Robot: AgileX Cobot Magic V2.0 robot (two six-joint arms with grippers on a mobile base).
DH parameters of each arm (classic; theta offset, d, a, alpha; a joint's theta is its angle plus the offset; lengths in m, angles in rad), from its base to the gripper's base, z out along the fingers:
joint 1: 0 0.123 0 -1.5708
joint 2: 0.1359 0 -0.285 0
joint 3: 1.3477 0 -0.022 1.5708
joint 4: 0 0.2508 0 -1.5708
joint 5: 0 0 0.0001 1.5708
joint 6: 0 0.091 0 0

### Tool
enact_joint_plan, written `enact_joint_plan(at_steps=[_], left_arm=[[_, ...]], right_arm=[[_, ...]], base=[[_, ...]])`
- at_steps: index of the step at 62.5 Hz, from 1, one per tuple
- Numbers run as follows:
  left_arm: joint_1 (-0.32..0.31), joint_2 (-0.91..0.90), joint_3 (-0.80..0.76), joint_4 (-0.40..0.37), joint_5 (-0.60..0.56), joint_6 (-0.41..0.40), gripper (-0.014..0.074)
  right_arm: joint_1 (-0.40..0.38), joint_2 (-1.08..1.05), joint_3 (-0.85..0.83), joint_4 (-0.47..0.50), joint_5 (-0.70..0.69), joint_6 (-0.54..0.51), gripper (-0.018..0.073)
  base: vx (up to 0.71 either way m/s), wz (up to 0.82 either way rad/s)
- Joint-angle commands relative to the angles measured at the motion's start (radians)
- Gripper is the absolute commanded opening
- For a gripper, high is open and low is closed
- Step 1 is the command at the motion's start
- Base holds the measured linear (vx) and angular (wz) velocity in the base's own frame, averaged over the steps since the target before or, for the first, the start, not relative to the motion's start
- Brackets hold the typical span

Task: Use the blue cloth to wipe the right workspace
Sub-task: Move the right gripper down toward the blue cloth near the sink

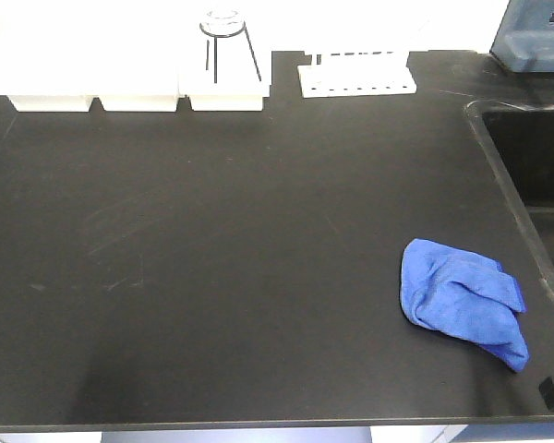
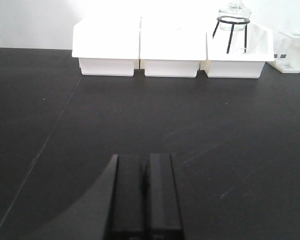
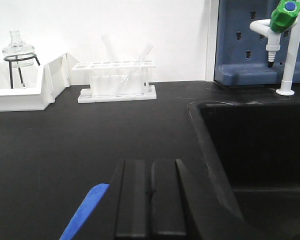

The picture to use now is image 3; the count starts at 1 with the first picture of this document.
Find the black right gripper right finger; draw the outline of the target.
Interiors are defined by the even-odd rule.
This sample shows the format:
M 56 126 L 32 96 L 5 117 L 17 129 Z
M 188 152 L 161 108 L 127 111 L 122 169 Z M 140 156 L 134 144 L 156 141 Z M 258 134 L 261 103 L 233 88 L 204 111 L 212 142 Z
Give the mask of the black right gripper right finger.
M 186 237 L 186 223 L 173 159 L 151 167 L 151 233 L 153 237 Z

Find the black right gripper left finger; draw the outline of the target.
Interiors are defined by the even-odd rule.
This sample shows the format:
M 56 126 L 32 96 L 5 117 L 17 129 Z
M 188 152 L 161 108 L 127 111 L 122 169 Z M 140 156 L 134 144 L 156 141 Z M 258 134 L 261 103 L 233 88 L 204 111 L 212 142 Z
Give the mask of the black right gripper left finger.
M 148 206 L 146 163 L 143 160 L 127 160 L 124 163 L 115 237 L 147 238 Z

